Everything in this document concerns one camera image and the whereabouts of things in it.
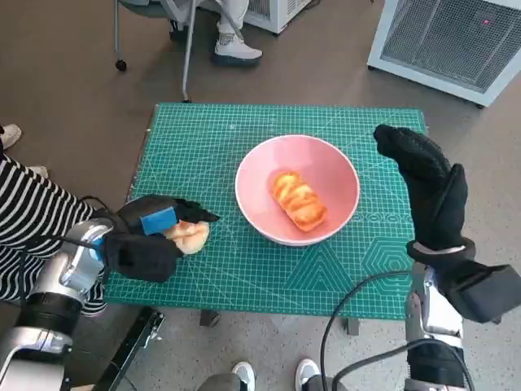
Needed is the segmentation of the bare left robot hand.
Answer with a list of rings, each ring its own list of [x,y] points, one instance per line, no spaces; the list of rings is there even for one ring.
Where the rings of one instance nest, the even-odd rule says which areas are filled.
[[[125,204],[116,213],[135,235],[162,233],[179,222],[217,222],[220,217],[199,203],[169,195],[145,195]]]

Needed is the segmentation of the gloved right robot hand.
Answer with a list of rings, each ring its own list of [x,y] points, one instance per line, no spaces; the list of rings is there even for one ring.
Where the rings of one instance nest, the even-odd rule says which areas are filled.
[[[451,164],[436,143],[408,128],[378,125],[374,139],[379,154],[394,160],[405,180],[415,241],[433,251],[463,246],[468,197],[463,165]]]

